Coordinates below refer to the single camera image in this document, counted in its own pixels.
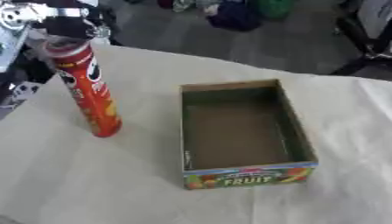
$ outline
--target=box wall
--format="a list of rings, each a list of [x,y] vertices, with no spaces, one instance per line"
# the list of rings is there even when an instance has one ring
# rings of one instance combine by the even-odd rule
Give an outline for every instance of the box wall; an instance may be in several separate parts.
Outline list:
[[[185,188],[209,189],[232,186],[259,186],[305,181],[317,166],[315,163],[242,167],[226,170],[188,172]]]

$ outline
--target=can lid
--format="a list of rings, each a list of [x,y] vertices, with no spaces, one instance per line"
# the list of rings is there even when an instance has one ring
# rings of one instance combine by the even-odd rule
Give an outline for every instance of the can lid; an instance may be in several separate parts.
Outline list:
[[[73,56],[88,47],[88,41],[78,38],[50,37],[43,45],[44,52],[51,58]]]

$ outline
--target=printed fruit image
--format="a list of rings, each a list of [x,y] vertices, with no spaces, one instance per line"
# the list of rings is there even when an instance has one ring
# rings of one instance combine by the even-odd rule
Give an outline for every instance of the printed fruit image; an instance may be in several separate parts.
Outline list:
[[[282,183],[289,183],[294,181],[306,180],[306,177],[311,172],[312,168],[292,168],[287,171],[290,177],[282,180]]]
[[[197,175],[189,175],[186,178],[186,185],[189,189],[203,188],[203,184],[201,183],[201,179]]]
[[[215,184],[216,184],[216,181],[213,180],[213,179],[209,179],[209,180],[206,180],[206,181],[204,182],[204,185],[205,185],[206,187],[208,187],[208,188],[214,188],[214,187],[215,187]]]
[[[201,189],[201,188],[203,188],[203,185],[201,183],[192,182],[192,183],[188,184],[188,188],[189,189]]]
[[[215,178],[216,178],[215,175],[211,175],[211,174],[201,176],[201,180],[204,182],[206,182],[208,180],[214,180]]]
[[[297,176],[298,174],[300,174],[303,171],[306,171],[307,168],[291,168],[287,171],[287,175],[289,176]]]

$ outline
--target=blue cloth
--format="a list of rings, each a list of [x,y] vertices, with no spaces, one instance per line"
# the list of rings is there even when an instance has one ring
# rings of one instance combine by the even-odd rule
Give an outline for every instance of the blue cloth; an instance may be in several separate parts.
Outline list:
[[[261,25],[261,17],[245,3],[223,2],[218,14],[207,17],[214,27],[249,32]]]

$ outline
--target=green object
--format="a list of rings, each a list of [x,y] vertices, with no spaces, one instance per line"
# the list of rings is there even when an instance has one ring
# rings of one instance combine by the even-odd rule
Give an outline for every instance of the green object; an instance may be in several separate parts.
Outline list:
[[[293,0],[256,0],[257,8],[266,18],[284,18],[292,8]]]

